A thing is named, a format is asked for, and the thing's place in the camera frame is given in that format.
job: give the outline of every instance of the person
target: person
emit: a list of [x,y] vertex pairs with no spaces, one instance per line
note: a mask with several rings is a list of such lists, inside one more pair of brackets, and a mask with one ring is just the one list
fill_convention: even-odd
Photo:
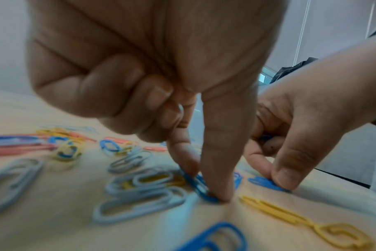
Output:
[[[344,133],[376,119],[376,36],[277,81],[256,109],[255,82],[284,0],[27,2],[34,91],[118,133],[166,139],[173,160],[190,175],[200,170],[223,201],[233,195],[242,153],[265,177],[294,189]],[[197,93],[201,159],[187,131]],[[263,143],[263,134],[274,138]],[[266,161],[276,153],[273,164]]]

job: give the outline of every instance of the fingernail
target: fingernail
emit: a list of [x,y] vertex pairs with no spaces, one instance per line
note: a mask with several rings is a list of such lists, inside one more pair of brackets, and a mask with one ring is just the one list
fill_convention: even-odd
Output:
[[130,75],[126,78],[125,84],[127,85],[127,88],[130,89],[134,85],[136,85],[145,75],[145,72],[141,69],[134,69]]
[[147,108],[156,111],[171,96],[173,90],[164,90],[159,86],[154,86],[147,96],[145,102]]
[[159,124],[161,127],[168,129],[174,126],[180,119],[180,113],[171,109],[166,109],[162,112],[159,118]]
[[302,181],[302,174],[295,169],[282,167],[274,177],[279,186],[287,190],[295,189]]

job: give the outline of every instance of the wooden table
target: wooden table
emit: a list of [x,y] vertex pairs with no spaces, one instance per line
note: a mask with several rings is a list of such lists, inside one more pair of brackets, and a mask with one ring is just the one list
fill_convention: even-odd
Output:
[[[98,140],[104,136],[137,140],[134,136],[118,136],[95,120],[50,108],[33,97],[0,92],[0,134],[32,133],[44,124],[91,126],[99,134],[86,135]],[[49,156],[47,151],[24,155],[44,160]],[[21,157],[0,157],[0,167]],[[73,169],[52,172],[45,166],[21,199],[0,213],[0,251],[168,251],[219,221],[237,225],[253,251],[338,250],[308,227],[290,225],[243,205],[238,199],[241,194],[264,199],[315,222],[350,223],[376,241],[376,194],[372,191],[317,170],[291,194],[274,191],[247,181],[258,174],[243,159],[237,170],[244,180],[230,203],[209,204],[187,187],[188,199],[179,207],[113,225],[98,225],[92,223],[91,214],[93,207],[106,199],[104,186],[113,176],[106,168],[111,162],[98,144],[88,143]],[[167,153],[155,154],[145,166],[158,164],[177,168]]]

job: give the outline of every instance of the hand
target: hand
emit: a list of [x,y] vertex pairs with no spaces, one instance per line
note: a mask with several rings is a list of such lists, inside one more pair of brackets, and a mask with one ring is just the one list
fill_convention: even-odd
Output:
[[[181,168],[201,170],[217,197],[231,198],[254,123],[254,83],[285,0],[27,2],[28,70],[39,96],[115,132],[167,139]],[[187,131],[197,93],[206,127],[201,160]]]
[[[375,119],[376,36],[311,63],[260,94],[244,157],[265,178],[292,190],[346,132]],[[274,138],[262,142],[263,134]],[[271,164],[265,156],[274,155]]]

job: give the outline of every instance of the table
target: table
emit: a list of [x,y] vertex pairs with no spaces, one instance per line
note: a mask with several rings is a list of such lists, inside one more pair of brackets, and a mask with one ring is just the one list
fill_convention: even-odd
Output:
[[[99,134],[86,135],[97,140],[113,136],[139,141],[135,136],[112,133],[96,120],[50,108],[34,97],[0,92],[0,134],[32,133],[43,124],[94,127]],[[158,146],[139,142],[142,146]],[[0,167],[16,158],[49,160],[49,156],[49,152],[42,151],[0,157]],[[0,214],[0,251],[168,251],[219,221],[238,226],[248,240],[249,250],[338,250],[310,228],[290,225],[243,205],[238,199],[241,194],[264,199],[315,222],[350,223],[376,241],[374,192],[317,170],[291,194],[270,190],[247,181],[258,173],[244,159],[237,166],[244,180],[230,203],[209,204],[187,187],[188,199],[179,207],[113,225],[97,225],[91,222],[91,213],[106,198],[104,186],[113,177],[106,168],[111,162],[98,144],[88,143],[73,169],[51,172],[45,166],[21,199]],[[167,153],[155,154],[146,166],[158,164],[177,168]]]

